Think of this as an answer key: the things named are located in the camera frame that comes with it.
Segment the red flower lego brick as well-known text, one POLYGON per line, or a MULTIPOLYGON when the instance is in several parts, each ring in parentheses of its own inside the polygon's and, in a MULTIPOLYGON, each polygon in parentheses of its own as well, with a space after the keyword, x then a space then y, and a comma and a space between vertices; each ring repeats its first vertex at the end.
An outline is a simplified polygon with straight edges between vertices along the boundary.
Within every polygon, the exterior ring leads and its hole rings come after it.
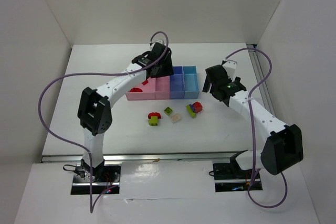
POLYGON ((195 107, 197 113, 200 113, 203 110, 202 104, 198 101, 194 102, 192 105, 195 107))

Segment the long green lego brick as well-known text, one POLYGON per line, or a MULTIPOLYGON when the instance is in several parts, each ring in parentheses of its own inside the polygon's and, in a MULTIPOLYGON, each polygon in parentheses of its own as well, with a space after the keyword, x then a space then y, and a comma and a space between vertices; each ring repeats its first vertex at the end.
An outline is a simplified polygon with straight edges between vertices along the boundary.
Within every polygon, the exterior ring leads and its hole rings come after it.
POLYGON ((186 110, 187 110, 187 112, 188 112, 188 114, 190 115, 191 118, 196 117, 196 113, 194 112, 194 110, 192 109, 192 106, 190 104, 186 106, 186 110))

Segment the green square lego brick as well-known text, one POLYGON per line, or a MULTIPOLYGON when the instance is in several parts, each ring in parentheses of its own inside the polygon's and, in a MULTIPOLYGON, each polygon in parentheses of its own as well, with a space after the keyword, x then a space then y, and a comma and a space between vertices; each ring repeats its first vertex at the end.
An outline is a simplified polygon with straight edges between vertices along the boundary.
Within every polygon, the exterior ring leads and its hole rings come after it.
POLYGON ((171 109, 170 107, 166 107, 164 109, 164 113, 168 116, 170 116, 173 113, 173 109, 171 109))

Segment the red curved lego brick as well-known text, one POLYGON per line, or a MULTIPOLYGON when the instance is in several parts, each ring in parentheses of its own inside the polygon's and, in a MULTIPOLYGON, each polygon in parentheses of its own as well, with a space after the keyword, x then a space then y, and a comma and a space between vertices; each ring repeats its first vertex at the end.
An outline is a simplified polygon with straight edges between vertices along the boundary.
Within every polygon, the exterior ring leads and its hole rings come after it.
POLYGON ((157 117, 158 119, 161 119, 161 114, 159 112, 150 112, 148 114, 148 119, 150 119, 151 117, 157 117))

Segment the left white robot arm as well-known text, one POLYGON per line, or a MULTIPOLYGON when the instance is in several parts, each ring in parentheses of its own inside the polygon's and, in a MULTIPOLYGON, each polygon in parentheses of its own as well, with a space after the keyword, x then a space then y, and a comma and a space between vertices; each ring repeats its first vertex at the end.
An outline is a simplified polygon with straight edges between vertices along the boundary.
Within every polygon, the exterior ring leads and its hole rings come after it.
POLYGON ((111 109, 116 102, 138 84, 148 78, 159 78, 173 74, 171 49, 159 42, 150 51, 135 57, 122 72, 96 89, 82 91, 77 116, 84 133, 86 150, 81 159, 82 168, 98 180, 104 167, 103 139, 112 125, 111 109))

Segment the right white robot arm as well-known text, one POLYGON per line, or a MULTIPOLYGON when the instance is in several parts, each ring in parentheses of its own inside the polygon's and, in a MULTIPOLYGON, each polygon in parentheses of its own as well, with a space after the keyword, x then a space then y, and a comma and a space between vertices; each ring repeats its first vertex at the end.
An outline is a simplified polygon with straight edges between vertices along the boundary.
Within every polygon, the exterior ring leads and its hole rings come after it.
POLYGON ((262 150, 242 151, 231 157, 241 170, 265 169, 278 175, 303 160, 301 129, 287 125, 268 112, 234 77, 236 64, 223 61, 205 70, 203 92, 209 92, 215 99, 240 114, 249 123, 253 122, 255 133, 264 144, 262 150))

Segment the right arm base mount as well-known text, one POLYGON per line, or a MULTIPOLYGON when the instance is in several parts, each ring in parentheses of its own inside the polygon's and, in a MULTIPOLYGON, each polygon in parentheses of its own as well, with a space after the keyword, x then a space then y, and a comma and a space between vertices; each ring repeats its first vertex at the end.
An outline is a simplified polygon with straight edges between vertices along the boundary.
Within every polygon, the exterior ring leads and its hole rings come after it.
POLYGON ((252 170, 241 170, 231 163, 213 163, 213 169, 208 174, 214 179, 217 193, 247 191, 252 170))

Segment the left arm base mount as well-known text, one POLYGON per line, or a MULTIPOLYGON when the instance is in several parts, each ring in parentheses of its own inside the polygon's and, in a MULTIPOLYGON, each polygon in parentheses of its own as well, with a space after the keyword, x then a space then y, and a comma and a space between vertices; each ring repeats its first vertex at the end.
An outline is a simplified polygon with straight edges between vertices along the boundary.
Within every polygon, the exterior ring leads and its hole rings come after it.
MULTIPOLYGON (((81 166, 66 164, 63 170, 73 174, 71 195, 88 195, 89 191, 89 174, 81 166)), ((92 193, 99 195, 104 190, 105 194, 113 195, 120 193, 120 176, 121 165, 107 165, 103 167, 102 173, 93 178, 92 193)))

